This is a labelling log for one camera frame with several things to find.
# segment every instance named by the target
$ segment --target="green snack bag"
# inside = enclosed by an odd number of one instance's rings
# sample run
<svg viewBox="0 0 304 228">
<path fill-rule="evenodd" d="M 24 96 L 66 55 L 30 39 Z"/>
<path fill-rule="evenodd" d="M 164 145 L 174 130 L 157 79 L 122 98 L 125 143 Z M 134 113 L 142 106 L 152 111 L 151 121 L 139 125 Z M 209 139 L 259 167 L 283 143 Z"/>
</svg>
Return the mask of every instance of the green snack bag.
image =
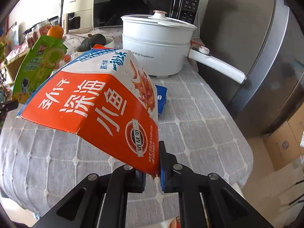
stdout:
<svg viewBox="0 0 304 228">
<path fill-rule="evenodd" d="M 66 50 L 61 39 L 41 35 L 22 61 L 15 79 L 12 100 L 24 104 L 58 66 Z"/>
</svg>

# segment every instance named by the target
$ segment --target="metal screw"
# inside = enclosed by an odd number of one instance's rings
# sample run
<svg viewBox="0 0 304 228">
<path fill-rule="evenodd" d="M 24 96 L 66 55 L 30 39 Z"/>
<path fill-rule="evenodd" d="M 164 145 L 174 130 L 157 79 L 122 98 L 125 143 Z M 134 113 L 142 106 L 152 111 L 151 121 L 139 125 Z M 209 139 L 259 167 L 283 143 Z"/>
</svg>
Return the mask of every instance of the metal screw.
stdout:
<svg viewBox="0 0 304 228">
<path fill-rule="evenodd" d="M 124 168 L 125 170 L 132 170 L 132 169 L 133 169 L 133 167 L 130 166 L 130 165 L 128 165 L 128 164 L 125 164 L 125 165 L 123 166 L 123 168 Z"/>
<path fill-rule="evenodd" d="M 210 179 L 212 180 L 217 180 L 219 178 L 219 175 L 216 173 L 210 173 L 209 174 Z"/>
<path fill-rule="evenodd" d="M 90 181 L 94 181 L 94 180 L 97 179 L 97 176 L 96 176 L 95 174 L 90 174 L 90 175 L 88 176 L 88 179 L 89 179 Z"/>
<path fill-rule="evenodd" d="M 183 168 L 183 166 L 181 164 L 175 164 L 173 166 L 173 168 L 176 169 L 176 170 L 181 170 Z"/>
</svg>

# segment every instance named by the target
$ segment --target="white wall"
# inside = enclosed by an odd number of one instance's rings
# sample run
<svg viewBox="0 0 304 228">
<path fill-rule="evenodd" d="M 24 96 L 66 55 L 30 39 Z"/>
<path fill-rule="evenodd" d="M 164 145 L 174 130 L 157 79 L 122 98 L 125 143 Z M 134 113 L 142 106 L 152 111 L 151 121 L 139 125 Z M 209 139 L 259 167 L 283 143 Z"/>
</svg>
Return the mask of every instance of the white wall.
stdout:
<svg viewBox="0 0 304 228">
<path fill-rule="evenodd" d="M 19 24 L 19 35 L 34 24 L 60 13 L 61 0 L 20 0 L 9 15 L 9 25 Z"/>
</svg>

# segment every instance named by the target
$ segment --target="gray refrigerator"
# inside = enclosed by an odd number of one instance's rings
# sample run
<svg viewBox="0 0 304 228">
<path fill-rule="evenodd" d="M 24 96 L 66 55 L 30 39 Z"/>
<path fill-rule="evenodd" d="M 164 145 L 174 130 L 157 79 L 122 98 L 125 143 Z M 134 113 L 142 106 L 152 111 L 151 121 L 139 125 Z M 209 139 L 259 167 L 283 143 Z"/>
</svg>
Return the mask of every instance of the gray refrigerator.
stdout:
<svg viewBox="0 0 304 228">
<path fill-rule="evenodd" d="M 199 64 L 244 136 L 276 130 L 304 98 L 304 36 L 284 0 L 209 0 L 201 40 L 243 71 L 239 85 Z"/>
</svg>

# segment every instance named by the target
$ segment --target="white electric pot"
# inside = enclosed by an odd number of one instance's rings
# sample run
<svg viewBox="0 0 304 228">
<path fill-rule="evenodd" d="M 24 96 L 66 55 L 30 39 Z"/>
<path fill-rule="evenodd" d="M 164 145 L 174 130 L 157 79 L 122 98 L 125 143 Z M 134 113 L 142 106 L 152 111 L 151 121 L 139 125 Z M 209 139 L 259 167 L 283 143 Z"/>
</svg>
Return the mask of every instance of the white electric pot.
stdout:
<svg viewBox="0 0 304 228">
<path fill-rule="evenodd" d="M 243 83 L 246 76 L 242 71 L 212 57 L 207 48 L 189 48 L 196 26 L 166 18 L 164 11 L 154 12 L 153 16 L 136 14 L 121 17 L 123 48 L 133 52 L 147 74 L 176 74 L 181 70 L 185 58 L 189 57 Z"/>
</svg>

